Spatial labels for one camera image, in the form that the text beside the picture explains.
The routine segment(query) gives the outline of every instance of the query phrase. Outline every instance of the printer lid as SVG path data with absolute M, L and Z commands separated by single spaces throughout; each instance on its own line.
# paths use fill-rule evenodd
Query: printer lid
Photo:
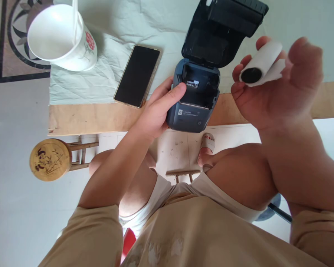
M 205 67 L 222 68 L 251 37 L 268 6 L 258 0 L 201 0 L 182 47 L 182 56 Z

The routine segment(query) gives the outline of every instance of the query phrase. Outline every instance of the person's left hand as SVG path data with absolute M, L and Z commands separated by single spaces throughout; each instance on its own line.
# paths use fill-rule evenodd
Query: person's left hand
M 186 92 L 187 86 L 184 83 L 180 83 L 170 90 L 172 81 L 173 77 L 169 77 L 155 89 L 146 104 L 145 110 L 131 128 L 143 134 L 151 141 L 159 137 L 168 128 L 166 123 L 167 111 L 177 103 Z

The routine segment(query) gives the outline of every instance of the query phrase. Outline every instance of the wooden stool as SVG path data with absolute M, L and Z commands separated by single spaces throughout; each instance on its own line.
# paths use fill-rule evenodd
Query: wooden stool
M 166 172 L 166 176 L 175 176 L 176 177 L 176 184 L 179 183 L 179 176 L 180 175 L 189 175 L 189 180 L 192 183 L 193 178 L 192 174 L 200 173 L 200 170 L 194 170 L 194 171 L 182 171 L 182 172 Z
M 50 182 L 57 180 L 69 171 L 89 167 L 85 163 L 85 150 L 99 146 L 99 142 L 82 144 L 82 142 L 65 143 L 59 139 L 46 139 L 39 142 L 31 152 L 30 168 L 40 180 Z M 81 162 L 72 162 L 72 151 L 82 149 Z

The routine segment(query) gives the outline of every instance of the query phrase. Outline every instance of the white paper roll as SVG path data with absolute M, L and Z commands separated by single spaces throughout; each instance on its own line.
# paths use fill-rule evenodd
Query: white paper roll
M 241 71 L 240 81 L 253 87 L 281 78 L 281 71 L 285 68 L 285 60 L 280 59 L 275 62 L 281 51 L 282 44 L 280 42 L 266 43 Z

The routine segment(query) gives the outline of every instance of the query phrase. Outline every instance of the smartphone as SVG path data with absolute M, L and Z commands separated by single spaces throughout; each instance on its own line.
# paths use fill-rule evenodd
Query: smartphone
M 161 51 L 135 45 L 122 74 L 114 100 L 135 108 L 141 108 L 145 102 Z

